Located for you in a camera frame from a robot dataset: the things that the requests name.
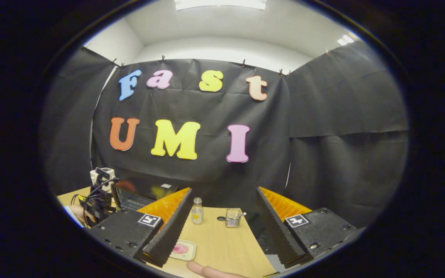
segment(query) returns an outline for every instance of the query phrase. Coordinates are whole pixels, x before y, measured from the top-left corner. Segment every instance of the small glass bottle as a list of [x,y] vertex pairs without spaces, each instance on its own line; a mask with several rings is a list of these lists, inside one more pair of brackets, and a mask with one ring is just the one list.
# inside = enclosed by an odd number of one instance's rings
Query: small glass bottle
[[204,219],[204,210],[202,208],[202,199],[196,197],[193,199],[193,207],[192,207],[192,222],[196,225],[200,225],[202,220]]

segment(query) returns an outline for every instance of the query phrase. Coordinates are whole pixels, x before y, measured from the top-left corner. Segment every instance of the yellow letter m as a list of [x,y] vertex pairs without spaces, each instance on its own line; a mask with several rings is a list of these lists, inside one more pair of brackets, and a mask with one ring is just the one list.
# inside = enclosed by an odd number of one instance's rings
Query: yellow letter m
[[195,137],[197,130],[200,129],[200,124],[196,122],[186,122],[180,128],[178,133],[175,133],[173,125],[170,120],[157,120],[157,137],[156,143],[150,153],[153,155],[164,156],[166,151],[163,145],[166,145],[166,150],[169,156],[173,156],[175,151],[180,146],[180,150],[176,154],[182,159],[196,159],[195,153]]

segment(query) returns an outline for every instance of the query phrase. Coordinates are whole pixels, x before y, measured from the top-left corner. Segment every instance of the human hand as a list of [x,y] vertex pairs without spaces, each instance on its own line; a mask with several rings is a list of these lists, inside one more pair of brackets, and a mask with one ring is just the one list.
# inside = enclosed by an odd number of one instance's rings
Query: human hand
[[[80,222],[85,223],[85,219],[83,219],[83,207],[81,207],[80,205],[70,205],[69,208],[73,215],[75,215],[75,217],[78,218]],[[85,210],[85,216],[88,216],[88,218],[90,218],[92,222],[95,222],[95,218],[92,213],[89,213]]]
[[248,278],[246,276],[242,276],[235,273],[222,272],[212,267],[203,267],[200,264],[197,264],[194,261],[187,262],[187,268],[200,276],[205,278]]

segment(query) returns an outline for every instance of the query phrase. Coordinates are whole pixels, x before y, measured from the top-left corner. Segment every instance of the small plate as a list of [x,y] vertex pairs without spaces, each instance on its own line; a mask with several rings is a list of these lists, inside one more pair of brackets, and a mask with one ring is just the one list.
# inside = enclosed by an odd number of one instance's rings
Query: small plate
[[197,245],[194,242],[178,239],[169,256],[182,261],[191,261],[195,257],[196,250]]

